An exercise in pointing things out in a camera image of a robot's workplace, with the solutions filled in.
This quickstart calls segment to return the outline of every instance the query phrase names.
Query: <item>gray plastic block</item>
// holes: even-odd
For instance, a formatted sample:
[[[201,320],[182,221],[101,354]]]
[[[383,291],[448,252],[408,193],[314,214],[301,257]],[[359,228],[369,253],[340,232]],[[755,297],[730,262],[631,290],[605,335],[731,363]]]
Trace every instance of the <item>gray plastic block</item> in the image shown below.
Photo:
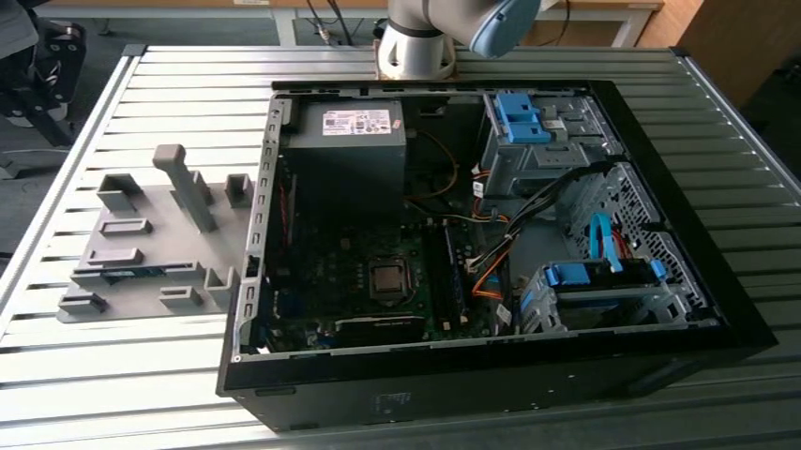
[[[132,211],[130,197],[141,193],[141,188],[126,173],[102,177],[97,188],[97,198],[110,211]]]
[[[161,288],[158,301],[169,309],[194,308],[202,304],[202,298],[192,286]]]
[[[252,182],[245,173],[228,175],[225,195],[230,208],[249,208],[252,205]]]
[[[0,180],[11,180],[19,172],[15,163],[0,154]]]
[[[205,279],[205,268],[197,261],[190,264],[190,267],[166,269],[165,273],[166,278],[176,284],[200,283]]]
[[[86,259],[89,265],[138,264],[144,255],[138,248],[114,248],[93,250]]]
[[[557,118],[555,106],[548,105],[539,108],[541,120],[555,120]]]
[[[233,267],[228,268],[225,281],[220,280],[216,272],[210,269],[205,275],[202,289],[213,299],[213,303],[222,309],[226,309],[230,304],[230,299],[238,288],[238,274]]]
[[[108,304],[96,293],[85,292],[82,294],[65,295],[58,302],[58,307],[66,311],[67,314],[90,315],[101,313],[108,307]]]
[[[104,236],[148,234],[152,232],[152,225],[145,218],[118,218],[105,220],[100,224],[98,232]]]
[[[74,284],[89,291],[109,286],[109,282],[98,274],[71,274],[69,279]]]
[[[216,229],[216,224],[202,195],[205,183],[200,181],[201,187],[194,184],[194,179],[201,180],[201,178],[192,177],[184,164],[185,157],[186,150],[182,145],[161,144],[154,148],[152,165],[169,177],[174,195],[189,213],[197,230],[200,233],[208,233]]]

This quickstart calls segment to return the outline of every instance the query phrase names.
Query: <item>orange wire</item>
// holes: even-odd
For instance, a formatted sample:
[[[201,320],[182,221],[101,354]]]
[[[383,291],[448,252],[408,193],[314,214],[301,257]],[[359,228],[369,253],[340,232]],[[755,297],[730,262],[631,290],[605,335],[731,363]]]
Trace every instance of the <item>orange wire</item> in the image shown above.
[[[445,147],[445,145],[436,138],[433,138],[433,135],[429,134],[427,131],[423,131],[420,129],[420,130],[416,131],[416,133],[421,134],[428,139],[431,139],[433,141],[433,143],[436,144],[436,146],[441,149],[443,153],[448,156],[449,165],[452,166],[452,174],[449,176],[449,182],[448,182],[447,186],[444,186],[436,192],[432,192],[429,194],[409,195],[408,197],[405,197],[407,200],[429,199],[431,197],[436,197],[437,195],[444,194],[448,190],[451,190],[452,185],[455,185],[455,180],[456,180],[456,178],[459,176],[459,166],[457,166],[457,164],[455,162],[455,157],[452,157],[452,153],[451,153],[451,150],[448,150],[448,147]]]
[[[479,292],[480,290],[480,285],[484,284],[484,281],[487,281],[487,278],[489,277],[491,271],[495,270],[495,267],[497,266],[497,264],[503,261],[503,258],[505,258],[505,255],[509,254],[509,250],[511,248],[507,248],[503,253],[500,253],[497,255],[497,257],[495,258],[493,263],[491,264],[489,268],[487,269],[487,272],[484,272],[484,275],[477,279],[477,282],[475,283],[475,286],[472,286],[472,290],[471,293],[472,295],[475,295],[475,293]]]
[[[496,292],[489,291],[475,291],[473,296],[493,298],[495,300],[503,300],[503,296]]]
[[[480,199],[477,197],[475,197],[475,202],[472,202],[472,217],[473,218],[479,218],[481,220],[491,218],[491,216],[481,216],[480,214],[477,214],[477,202],[480,201]],[[509,218],[503,216],[501,214],[497,215],[497,220],[500,220],[501,222],[507,222],[509,221]]]

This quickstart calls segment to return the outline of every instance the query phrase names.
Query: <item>black cable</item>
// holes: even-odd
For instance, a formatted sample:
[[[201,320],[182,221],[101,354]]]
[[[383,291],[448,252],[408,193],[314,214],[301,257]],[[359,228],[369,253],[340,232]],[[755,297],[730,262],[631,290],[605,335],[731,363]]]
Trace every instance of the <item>black cable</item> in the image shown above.
[[[330,8],[330,10],[333,11],[333,15],[336,16],[336,20],[338,21],[338,24],[341,25],[341,32],[345,34],[345,42],[348,43],[349,46],[352,46],[352,37],[351,37],[351,32],[348,31],[348,27],[345,26],[345,21],[341,18],[341,11],[338,10],[338,5],[336,5],[336,0],[328,0],[328,6]]]
[[[495,243],[491,249],[469,263],[469,266],[477,266],[511,245],[513,239],[516,239],[516,236],[523,229],[524,221],[552,206],[559,198],[557,194],[572,181],[593,173],[607,172],[612,165],[614,163],[607,161],[593,162],[587,167],[579,167],[569,170],[560,177],[552,180],[543,188],[540,188],[525,200],[516,213],[513,213],[513,215],[509,217],[509,223],[507,224],[503,232],[503,238]]]
[[[313,9],[313,5],[310,4],[310,0],[305,0],[305,4],[309,6],[310,15],[313,16],[313,20],[316,21],[316,24],[318,26],[322,26],[322,20],[320,19],[320,16],[316,15],[316,9]]]
[[[310,25],[313,28],[316,28],[316,23],[313,23],[313,20],[312,20],[312,19],[309,19],[308,17],[305,17],[304,19],[305,19],[305,22],[308,22],[308,23],[309,23],[309,25]],[[329,22],[325,22],[325,21],[320,21],[320,22],[321,22],[322,24],[325,24],[325,25],[333,25],[333,24],[334,24],[336,22],[338,22],[338,21],[336,21],[336,19],[333,19],[333,20],[332,20],[332,21],[329,21]]]
[[[559,43],[561,42],[561,38],[564,37],[564,34],[567,33],[567,26],[571,23],[571,0],[564,0],[564,21],[561,22],[561,31],[559,32],[559,36],[555,37],[553,39],[548,40],[547,42],[543,42],[541,44],[537,44],[539,47],[544,46],[544,45],[549,45],[555,42],[555,45],[559,45]]]
[[[355,34],[359,32],[359,28],[361,28],[361,23],[364,23],[364,18],[361,18],[361,20],[359,21],[359,23],[355,25],[355,28],[352,29],[352,35],[355,36]]]
[[[511,313],[511,320],[507,327],[504,327],[501,336],[513,335],[517,323],[519,323],[519,307],[515,305],[516,301],[513,299],[513,295],[511,294],[511,264],[509,259],[505,258],[499,264],[496,268],[497,274],[497,284],[500,285],[500,296],[503,300],[500,300],[500,304],[503,308]]]

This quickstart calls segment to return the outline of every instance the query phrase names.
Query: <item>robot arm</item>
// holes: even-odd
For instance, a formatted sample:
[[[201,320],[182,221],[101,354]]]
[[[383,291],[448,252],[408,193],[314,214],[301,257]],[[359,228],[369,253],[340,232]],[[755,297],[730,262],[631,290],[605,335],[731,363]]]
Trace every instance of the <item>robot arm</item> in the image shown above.
[[[540,0],[389,0],[379,68],[400,80],[445,78],[452,38],[487,58],[505,54],[531,28]]]

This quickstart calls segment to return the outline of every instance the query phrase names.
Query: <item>wire bundle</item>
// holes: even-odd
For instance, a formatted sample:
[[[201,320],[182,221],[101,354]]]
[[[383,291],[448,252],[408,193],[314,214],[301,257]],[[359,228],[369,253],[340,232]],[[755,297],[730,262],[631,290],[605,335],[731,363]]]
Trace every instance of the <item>wire bundle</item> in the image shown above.
[[[483,275],[477,279],[477,282],[472,286],[472,294],[481,295],[485,293],[480,290],[480,287],[487,280],[491,272],[497,267],[497,264],[508,256],[511,250],[511,243],[519,235],[525,221],[548,209],[555,201],[557,200],[559,193],[567,187],[567,185],[581,178],[583,176],[593,173],[604,173],[611,168],[609,162],[595,162],[587,167],[579,167],[564,173],[559,178],[552,180],[544,187],[541,187],[533,195],[528,197],[523,206],[517,209],[516,213],[508,219],[505,229],[503,231],[503,237],[495,243],[495,245],[483,254],[476,256],[468,261],[468,270],[473,271],[480,264],[487,262],[492,256],[497,255],[489,267],[484,270]]]

